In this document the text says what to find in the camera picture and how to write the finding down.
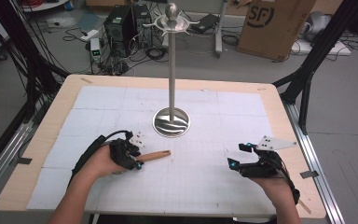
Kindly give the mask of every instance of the power strip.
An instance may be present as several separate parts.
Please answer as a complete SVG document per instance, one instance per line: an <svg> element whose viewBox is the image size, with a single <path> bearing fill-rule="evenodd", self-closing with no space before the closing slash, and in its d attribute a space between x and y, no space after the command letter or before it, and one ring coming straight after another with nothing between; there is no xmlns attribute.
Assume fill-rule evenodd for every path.
<svg viewBox="0 0 358 224"><path fill-rule="evenodd" d="M82 37L80 37L80 39L88 41L90 40L93 36L95 36L96 34L98 34L99 31L97 30L91 30L87 33L87 35L83 35Z"/></svg>

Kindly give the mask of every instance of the black tape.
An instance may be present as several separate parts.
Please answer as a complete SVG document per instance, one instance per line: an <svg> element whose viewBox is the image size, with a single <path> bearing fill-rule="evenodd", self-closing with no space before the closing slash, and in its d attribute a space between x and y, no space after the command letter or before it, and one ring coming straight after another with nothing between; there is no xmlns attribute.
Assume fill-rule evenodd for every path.
<svg viewBox="0 0 358 224"><path fill-rule="evenodd" d="M21 157L21 158L19 158L19 159L17 160L17 164L26 164L26 165L29 165L29 164L31 163L31 161L32 161L32 159L30 159L30 158L23 158L23 157Z"/></svg>
<svg viewBox="0 0 358 224"><path fill-rule="evenodd" d="M305 178L309 178L309 177L316 177L319 174L316 171L306 171L306 172L301 173L300 175L301 175L301 177L303 177L303 179L305 179Z"/></svg>

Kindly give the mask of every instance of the white grid paper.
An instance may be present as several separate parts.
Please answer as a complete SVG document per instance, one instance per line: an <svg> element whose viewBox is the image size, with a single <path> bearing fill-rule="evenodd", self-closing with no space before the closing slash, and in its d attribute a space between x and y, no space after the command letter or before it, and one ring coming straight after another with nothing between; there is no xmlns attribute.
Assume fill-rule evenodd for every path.
<svg viewBox="0 0 358 224"><path fill-rule="evenodd" d="M110 175L94 184L86 210L98 213L246 216L274 214L263 190L229 170L227 158L257 160L239 143L272 136L261 97L255 93L176 91L176 106L191 118L188 132L165 138L152 127L168 106L168 90L83 87L48 154L30 210L55 209L80 155L100 134L142 132L142 153L170 149L140 171Z"/></svg>

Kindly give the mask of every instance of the person's left hand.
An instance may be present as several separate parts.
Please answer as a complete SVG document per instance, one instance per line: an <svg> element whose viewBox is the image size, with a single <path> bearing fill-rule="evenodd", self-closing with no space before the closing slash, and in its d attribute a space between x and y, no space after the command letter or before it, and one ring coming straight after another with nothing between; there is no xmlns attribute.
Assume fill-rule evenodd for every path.
<svg viewBox="0 0 358 224"><path fill-rule="evenodd" d="M81 173L85 173L86 176L93 176L99 178L112 173L119 173L126 169L115 164L110 159L109 145L100 147L84 164L80 170Z"/></svg>

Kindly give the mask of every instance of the wooden stick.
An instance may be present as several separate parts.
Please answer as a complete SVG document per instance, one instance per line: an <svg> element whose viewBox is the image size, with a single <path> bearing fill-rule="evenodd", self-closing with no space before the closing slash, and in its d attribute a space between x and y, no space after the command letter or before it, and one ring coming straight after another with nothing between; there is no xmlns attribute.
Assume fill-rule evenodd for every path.
<svg viewBox="0 0 358 224"><path fill-rule="evenodd" d="M152 153L148 153L148 154L144 154L144 155L140 155L135 157L135 159L137 161L153 161L156 159L160 159L160 158L164 158L171 155L171 151L170 150L164 150L164 151L157 151L157 152L152 152Z"/></svg>

